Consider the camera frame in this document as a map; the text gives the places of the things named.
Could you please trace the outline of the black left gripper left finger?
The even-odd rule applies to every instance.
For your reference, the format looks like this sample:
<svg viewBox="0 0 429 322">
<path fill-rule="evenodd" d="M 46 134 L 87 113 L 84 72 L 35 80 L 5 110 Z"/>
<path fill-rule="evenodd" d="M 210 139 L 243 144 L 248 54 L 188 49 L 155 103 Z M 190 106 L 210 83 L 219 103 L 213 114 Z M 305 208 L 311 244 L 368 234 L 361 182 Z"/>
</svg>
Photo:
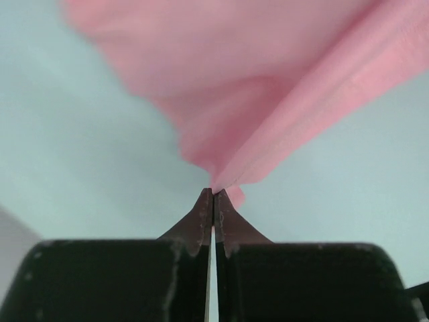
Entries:
<svg viewBox="0 0 429 322">
<path fill-rule="evenodd" d="M 37 243 L 9 288 L 11 321 L 207 321 L 213 195 L 156 239 Z"/>
</svg>

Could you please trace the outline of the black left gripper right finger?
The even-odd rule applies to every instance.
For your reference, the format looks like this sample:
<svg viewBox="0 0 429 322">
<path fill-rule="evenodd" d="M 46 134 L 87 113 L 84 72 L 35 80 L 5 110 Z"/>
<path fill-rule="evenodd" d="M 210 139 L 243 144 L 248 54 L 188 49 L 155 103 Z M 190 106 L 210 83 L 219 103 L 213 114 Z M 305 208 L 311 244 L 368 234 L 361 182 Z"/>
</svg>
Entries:
<svg viewBox="0 0 429 322">
<path fill-rule="evenodd" d="M 367 243 L 274 243 L 213 199 L 221 321 L 417 321 L 395 264 Z"/>
</svg>

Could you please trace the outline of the pink t shirt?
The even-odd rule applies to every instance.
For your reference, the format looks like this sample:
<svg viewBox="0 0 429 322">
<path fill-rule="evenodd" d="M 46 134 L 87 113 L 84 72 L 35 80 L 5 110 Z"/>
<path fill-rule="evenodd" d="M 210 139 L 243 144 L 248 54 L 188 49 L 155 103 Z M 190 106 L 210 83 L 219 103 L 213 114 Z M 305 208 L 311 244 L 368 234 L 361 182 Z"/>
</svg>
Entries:
<svg viewBox="0 0 429 322">
<path fill-rule="evenodd" d="M 183 159 L 234 205 L 302 144 L 428 69 L 427 1 L 65 1 Z"/>
</svg>

